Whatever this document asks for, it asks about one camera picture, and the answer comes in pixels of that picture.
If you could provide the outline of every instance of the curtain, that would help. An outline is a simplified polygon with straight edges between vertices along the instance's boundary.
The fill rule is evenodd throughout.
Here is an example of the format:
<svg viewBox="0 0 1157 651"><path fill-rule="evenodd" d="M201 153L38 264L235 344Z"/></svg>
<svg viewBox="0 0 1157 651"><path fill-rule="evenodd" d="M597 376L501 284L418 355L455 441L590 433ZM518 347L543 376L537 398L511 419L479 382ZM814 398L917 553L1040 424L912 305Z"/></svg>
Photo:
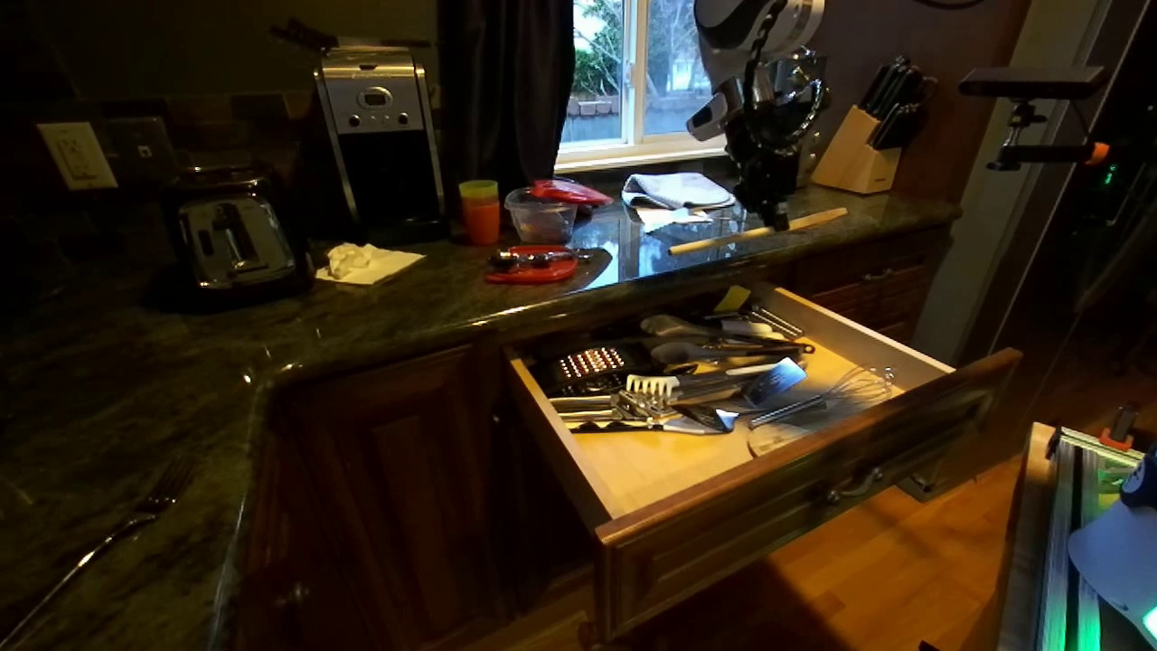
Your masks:
<svg viewBox="0 0 1157 651"><path fill-rule="evenodd" d="M553 175L576 71L571 0L443 0L450 179L501 190Z"/></svg>

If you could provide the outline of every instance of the countertop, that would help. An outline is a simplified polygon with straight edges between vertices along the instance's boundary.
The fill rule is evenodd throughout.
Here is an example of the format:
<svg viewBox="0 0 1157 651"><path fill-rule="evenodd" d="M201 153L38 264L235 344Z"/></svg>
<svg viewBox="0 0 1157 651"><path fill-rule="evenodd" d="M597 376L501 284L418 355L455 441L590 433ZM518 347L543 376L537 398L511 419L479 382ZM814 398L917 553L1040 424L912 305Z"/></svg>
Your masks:
<svg viewBox="0 0 1157 651"><path fill-rule="evenodd" d="M670 255L657 234L597 208L597 250L560 284L487 284L487 252L402 244L423 260L378 284L315 284L221 313L153 312L146 273L70 273L5 326L0 635L86 545L170 477L176 506L96 557L15 647L232 647L252 448L276 385L477 336L565 329L635 291L728 283L811 250L955 222L948 203L799 190L794 213L847 207L806 232Z"/></svg>

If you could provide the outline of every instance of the utensil drawer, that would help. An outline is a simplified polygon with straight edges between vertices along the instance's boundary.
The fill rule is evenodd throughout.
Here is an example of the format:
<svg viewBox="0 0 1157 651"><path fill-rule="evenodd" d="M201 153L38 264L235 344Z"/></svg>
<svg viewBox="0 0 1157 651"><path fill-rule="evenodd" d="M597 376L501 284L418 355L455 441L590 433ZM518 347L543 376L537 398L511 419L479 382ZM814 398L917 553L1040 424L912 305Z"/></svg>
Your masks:
<svg viewBox="0 0 1157 651"><path fill-rule="evenodd" d="M731 433L576 433L535 344L511 351L513 398L543 459L597 537L597 635L616 639L716 577L767 557L855 500L925 472L986 428L1018 355L949 369L786 288L760 300L801 329L806 376L869 376L882 395L814 428Z"/></svg>

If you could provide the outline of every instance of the kitchen drawer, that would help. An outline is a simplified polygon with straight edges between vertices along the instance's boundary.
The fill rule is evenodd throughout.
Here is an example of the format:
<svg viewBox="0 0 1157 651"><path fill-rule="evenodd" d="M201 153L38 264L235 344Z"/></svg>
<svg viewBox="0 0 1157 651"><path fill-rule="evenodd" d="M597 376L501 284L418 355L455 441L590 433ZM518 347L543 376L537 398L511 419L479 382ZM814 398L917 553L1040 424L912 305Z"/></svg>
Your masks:
<svg viewBox="0 0 1157 651"><path fill-rule="evenodd" d="M788 284L847 317L908 341L948 243L948 229L925 229L887 243L814 252L794 260Z"/></svg>
<svg viewBox="0 0 1157 651"><path fill-rule="evenodd" d="M817 347L811 382L855 376L873 390L771 451L752 451L779 433L771 428L571 433L537 382L535 344L511 351L524 428L597 537L597 639L626 635L882 486L929 472L960 433L986 428L1018 361L996 351L949 369L794 291L760 291Z"/></svg>

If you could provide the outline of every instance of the knife block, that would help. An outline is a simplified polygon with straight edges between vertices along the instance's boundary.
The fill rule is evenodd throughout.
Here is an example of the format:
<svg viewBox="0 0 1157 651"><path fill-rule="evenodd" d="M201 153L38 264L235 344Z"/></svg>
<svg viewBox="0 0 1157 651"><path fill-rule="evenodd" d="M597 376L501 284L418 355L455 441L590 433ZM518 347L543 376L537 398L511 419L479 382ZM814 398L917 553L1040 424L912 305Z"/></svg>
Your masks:
<svg viewBox="0 0 1157 651"><path fill-rule="evenodd" d="M855 190L855 196L890 190L895 179L901 148L873 148L871 146L873 125L877 119L859 105L853 105L843 115L811 179L824 188Z"/></svg>

